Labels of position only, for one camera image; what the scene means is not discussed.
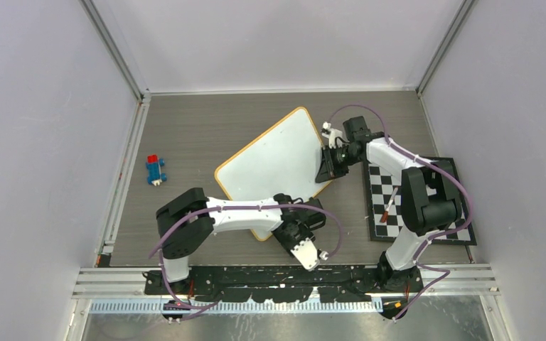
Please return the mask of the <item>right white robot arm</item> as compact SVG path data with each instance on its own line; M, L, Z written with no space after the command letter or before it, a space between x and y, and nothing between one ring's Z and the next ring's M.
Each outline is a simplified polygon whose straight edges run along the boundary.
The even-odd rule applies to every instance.
M328 143L321 149L316 183L343 177L360 162L374 163L399 180L404 225L380 256L375 280L384 291L406 289L415 278L423 244L461 218L461 195L452 165L410 153L387 134L369 130L363 117L345 121L343 130L326 121L321 134Z

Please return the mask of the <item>white red whiteboard marker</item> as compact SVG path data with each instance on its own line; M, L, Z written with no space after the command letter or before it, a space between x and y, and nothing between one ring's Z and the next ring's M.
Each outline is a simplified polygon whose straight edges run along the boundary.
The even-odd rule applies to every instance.
M389 215L390 208L392 207L392 205L393 205L393 203L395 201L395 196L397 195L398 190L399 190L398 187L393 188L390 199L388 200L388 202L387 202L387 204L385 206L385 211L383 212L382 217L380 218L381 223L386 223L387 222L387 217Z

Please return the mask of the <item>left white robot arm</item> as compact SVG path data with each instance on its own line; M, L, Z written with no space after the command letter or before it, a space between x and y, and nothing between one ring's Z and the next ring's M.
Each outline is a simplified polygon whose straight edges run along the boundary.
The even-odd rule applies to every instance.
M323 227L326 215L321 202L284 193L252 201L223 200L191 188L156 211L165 273L162 284L173 294L189 290L189 256L211 235L254 230L271 234L307 271L313 271L328 252L314 244L314 230Z

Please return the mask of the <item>yellow framed whiteboard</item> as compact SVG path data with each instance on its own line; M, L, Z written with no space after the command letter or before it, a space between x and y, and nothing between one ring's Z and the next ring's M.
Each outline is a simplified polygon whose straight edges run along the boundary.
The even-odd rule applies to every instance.
M316 183L323 141L305 107L297 107L221 163L214 178L233 201L277 193L316 197L330 182Z

